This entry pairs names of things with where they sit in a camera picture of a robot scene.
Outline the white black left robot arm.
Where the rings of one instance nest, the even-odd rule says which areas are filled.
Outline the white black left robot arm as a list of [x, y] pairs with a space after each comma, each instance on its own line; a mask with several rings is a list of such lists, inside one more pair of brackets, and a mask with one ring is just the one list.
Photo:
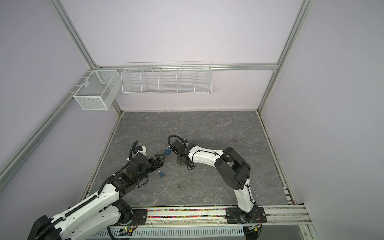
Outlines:
[[131, 146], [127, 163], [87, 198], [53, 217], [38, 218], [29, 240], [85, 240], [102, 229], [118, 224], [136, 228], [142, 217], [136, 216], [123, 197], [144, 185], [149, 174], [165, 164], [165, 154], [148, 158], [146, 147]]

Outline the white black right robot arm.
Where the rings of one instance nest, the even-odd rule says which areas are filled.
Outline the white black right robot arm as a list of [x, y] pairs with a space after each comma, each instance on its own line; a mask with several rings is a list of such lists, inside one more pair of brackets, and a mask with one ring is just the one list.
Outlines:
[[259, 207], [250, 186], [250, 165], [231, 147], [224, 150], [205, 149], [177, 135], [167, 139], [178, 161], [193, 170], [197, 164], [216, 168], [224, 182], [234, 190], [237, 206], [226, 208], [225, 218], [229, 224], [264, 224], [265, 210]]

